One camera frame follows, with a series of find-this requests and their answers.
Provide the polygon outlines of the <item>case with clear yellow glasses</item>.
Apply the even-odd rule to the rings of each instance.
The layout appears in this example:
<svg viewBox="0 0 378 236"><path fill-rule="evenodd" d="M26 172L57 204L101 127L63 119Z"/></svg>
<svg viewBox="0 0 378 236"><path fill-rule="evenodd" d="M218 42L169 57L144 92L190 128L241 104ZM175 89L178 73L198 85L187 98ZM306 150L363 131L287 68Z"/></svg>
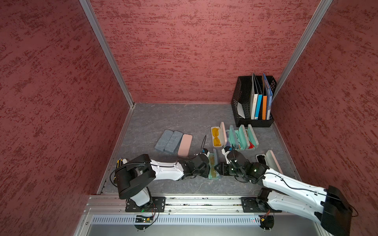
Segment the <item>case with clear yellow glasses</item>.
<svg viewBox="0 0 378 236"><path fill-rule="evenodd" d="M215 167L218 165L217 150L214 148L213 151L208 156L210 171L208 174L208 179L218 180L220 179L220 174L216 171Z"/></svg>

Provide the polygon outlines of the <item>pink case with tortoise sunglasses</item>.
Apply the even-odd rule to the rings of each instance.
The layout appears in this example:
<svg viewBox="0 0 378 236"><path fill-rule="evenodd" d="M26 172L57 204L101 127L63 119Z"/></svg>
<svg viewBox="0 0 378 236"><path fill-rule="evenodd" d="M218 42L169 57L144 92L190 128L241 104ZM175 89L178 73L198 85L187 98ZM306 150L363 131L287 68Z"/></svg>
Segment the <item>pink case with tortoise sunglasses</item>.
<svg viewBox="0 0 378 236"><path fill-rule="evenodd" d="M192 144L192 139L193 139L193 136L189 134L184 134L182 136L178 153L177 153L179 157L188 157L189 152L190 152L190 147Z"/></svg>

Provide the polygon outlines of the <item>grey case with black glasses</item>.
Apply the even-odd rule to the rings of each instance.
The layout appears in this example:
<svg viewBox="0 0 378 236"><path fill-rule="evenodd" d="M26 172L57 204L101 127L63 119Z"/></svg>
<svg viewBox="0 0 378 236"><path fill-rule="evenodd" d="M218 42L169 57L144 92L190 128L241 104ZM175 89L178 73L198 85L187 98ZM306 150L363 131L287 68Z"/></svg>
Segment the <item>grey case with black glasses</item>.
<svg viewBox="0 0 378 236"><path fill-rule="evenodd" d="M167 153L174 154L181 142L182 137L183 137L182 132L174 131L168 143L166 144L164 151Z"/></svg>

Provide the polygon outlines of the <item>pink case with black glasses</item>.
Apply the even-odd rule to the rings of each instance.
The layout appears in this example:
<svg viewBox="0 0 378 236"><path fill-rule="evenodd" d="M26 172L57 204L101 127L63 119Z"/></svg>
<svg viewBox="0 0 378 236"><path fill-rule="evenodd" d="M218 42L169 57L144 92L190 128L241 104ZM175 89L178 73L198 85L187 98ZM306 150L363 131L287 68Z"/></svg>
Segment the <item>pink case with black glasses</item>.
<svg viewBox="0 0 378 236"><path fill-rule="evenodd" d="M259 163L267 165L269 168L283 174L283 171L272 150L268 150L266 154L257 154L256 160Z"/></svg>

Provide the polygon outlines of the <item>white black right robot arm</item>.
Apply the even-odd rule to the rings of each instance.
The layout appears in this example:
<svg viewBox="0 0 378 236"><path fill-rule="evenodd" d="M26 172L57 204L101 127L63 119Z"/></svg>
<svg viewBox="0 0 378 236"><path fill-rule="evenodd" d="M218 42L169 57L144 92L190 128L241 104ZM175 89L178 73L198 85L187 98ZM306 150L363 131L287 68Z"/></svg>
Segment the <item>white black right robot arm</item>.
<svg viewBox="0 0 378 236"><path fill-rule="evenodd" d="M333 236L350 235L356 211L342 191L334 186L322 188L285 176L261 162L250 162L242 153L222 149L225 162L215 169L222 176L234 176L243 183L261 186L256 198L261 211L286 211L319 223Z"/></svg>

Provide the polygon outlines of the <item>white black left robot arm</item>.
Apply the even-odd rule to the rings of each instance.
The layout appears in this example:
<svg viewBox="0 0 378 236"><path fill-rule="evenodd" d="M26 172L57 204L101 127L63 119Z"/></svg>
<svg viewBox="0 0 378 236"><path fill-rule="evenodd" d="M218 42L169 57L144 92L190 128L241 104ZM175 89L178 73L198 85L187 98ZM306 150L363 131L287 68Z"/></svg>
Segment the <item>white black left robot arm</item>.
<svg viewBox="0 0 378 236"><path fill-rule="evenodd" d="M206 178L210 173L209 155L210 152L204 148L192 158L167 163L142 154L131 161L120 160L109 179L117 187L120 199L132 200L138 207L149 207L153 204L148 189L150 183L160 180L183 181L198 176Z"/></svg>

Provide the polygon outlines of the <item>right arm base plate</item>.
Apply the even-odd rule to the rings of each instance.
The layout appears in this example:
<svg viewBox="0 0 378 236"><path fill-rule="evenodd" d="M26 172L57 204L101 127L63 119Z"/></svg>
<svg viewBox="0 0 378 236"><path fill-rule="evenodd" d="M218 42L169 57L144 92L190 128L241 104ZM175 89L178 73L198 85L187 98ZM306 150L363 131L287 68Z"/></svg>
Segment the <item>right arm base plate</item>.
<svg viewBox="0 0 378 236"><path fill-rule="evenodd" d="M244 213L281 213L281 210L272 209L268 203L258 197L241 197L241 206Z"/></svg>

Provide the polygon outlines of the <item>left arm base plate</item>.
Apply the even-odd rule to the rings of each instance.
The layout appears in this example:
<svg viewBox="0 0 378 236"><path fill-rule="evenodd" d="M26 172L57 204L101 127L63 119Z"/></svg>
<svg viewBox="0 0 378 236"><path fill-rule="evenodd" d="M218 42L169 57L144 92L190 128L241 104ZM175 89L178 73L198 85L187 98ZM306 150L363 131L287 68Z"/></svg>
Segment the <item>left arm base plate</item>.
<svg viewBox="0 0 378 236"><path fill-rule="evenodd" d="M144 212L144 213L152 213L152 211L156 212L164 212L165 209L166 198L165 197L151 197L150 200L141 206L138 206L136 202L132 199L126 200L126 207L125 212Z"/></svg>

